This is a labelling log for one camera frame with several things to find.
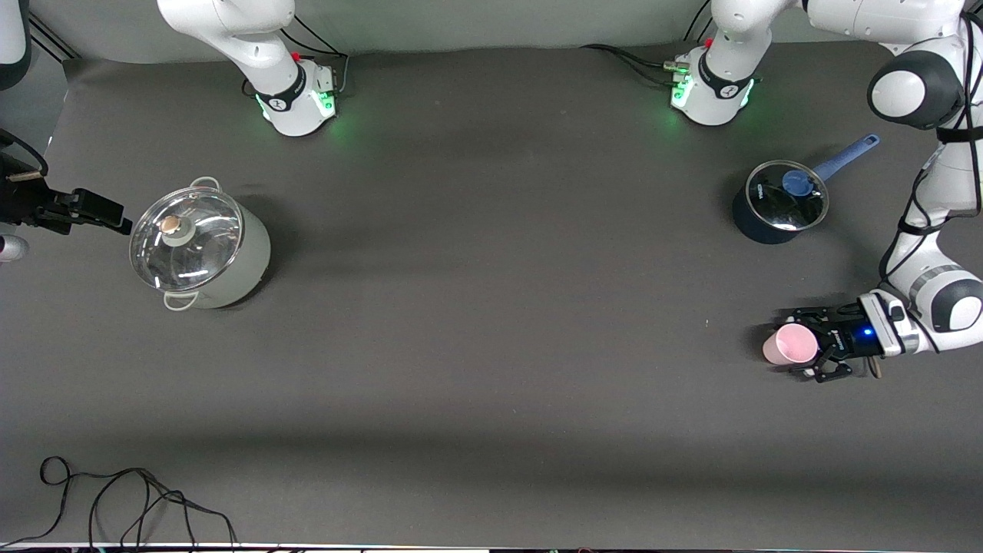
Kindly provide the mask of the grey stock pot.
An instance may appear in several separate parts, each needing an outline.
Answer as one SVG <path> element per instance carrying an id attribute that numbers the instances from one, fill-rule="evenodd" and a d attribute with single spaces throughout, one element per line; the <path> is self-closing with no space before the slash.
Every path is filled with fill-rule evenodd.
<path id="1" fill-rule="evenodd" d="M 197 178 L 188 187 L 192 186 L 217 187 L 227 194 L 213 177 Z M 253 288 L 259 286 L 270 263 L 270 235 L 259 217 L 238 200 L 235 202 L 243 211 L 243 241 L 233 262 L 221 274 L 196 290 L 187 293 L 162 293 L 156 290 L 162 293 L 163 304 L 168 310 L 183 312 L 190 309 L 224 308 L 239 302 L 252 293 Z"/>

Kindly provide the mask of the dark blue saucepan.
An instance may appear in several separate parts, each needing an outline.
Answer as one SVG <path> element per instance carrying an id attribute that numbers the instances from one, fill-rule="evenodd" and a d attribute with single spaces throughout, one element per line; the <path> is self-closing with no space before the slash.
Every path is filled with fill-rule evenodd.
<path id="1" fill-rule="evenodd" d="M 850 162 L 856 161 L 857 158 L 862 157 L 868 151 L 873 150 L 881 143 L 881 138 L 878 135 L 870 134 L 857 141 L 853 141 L 848 147 L 843 148 L 838 154 L 833 155 L 826 161 L 820 162 L 820 164 L 815 167 L 809 167 L 812 171 L 815 171 L 822 181 L 826 182 L 832 178 L 836 172 L 841 171 Z M 798 235 L 802 234 L 801 231 L 797 233 L 782 232 L 777 230 L 772 230 L 771 227 L 767 227 L 762 224 L 761 221 L 757 220 L 757 217 L 751 213 L 750 207 L 745 203 L 745 185 L 741 187 L 740 191 L 735 194 L 733 199 L 733 222 L 735 227 L 743 234 L 745 237 L 762 244 L 782 244 L 787 243 L 796 238 Z M 831 197 L 829 196 L 829 206 L 831 207 Z"/>

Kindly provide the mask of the pink plastic cup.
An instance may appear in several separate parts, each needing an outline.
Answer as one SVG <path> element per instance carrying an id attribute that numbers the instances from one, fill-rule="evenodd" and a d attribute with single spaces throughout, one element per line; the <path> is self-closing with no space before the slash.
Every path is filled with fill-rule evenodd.
<path id="1" fill-rule="evenodd" d="M 800 323 L 786 323 L 769 336 L 763 344 L 766 360 L 776 366 L 810 362 L 819 350 L 814 333 Z"/>

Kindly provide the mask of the glass lid with tan knob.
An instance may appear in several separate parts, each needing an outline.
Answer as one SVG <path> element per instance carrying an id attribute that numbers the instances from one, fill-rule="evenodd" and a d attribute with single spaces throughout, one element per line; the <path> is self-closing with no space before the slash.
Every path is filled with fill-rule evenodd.
<path id="1" fill-rule="evenodd" d="M 134 225 L 134 272 L 162 293 L 204 286 L 234 260 L 243 241 L 243 211 L 221 189 L 186 187 L 151 205 Z"/>

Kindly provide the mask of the glass lid with blue knob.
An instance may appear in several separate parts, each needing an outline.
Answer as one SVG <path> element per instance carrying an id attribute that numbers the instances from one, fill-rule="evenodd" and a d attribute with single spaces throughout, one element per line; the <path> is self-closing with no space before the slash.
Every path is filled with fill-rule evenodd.
<path id="1" fill-rule="evenodd" d="M 745 203 L 772 230 L 797 233 L 822 223 L 829 212 L 825 182 L 799 162 L 764 162 L 749 175 Z"/>

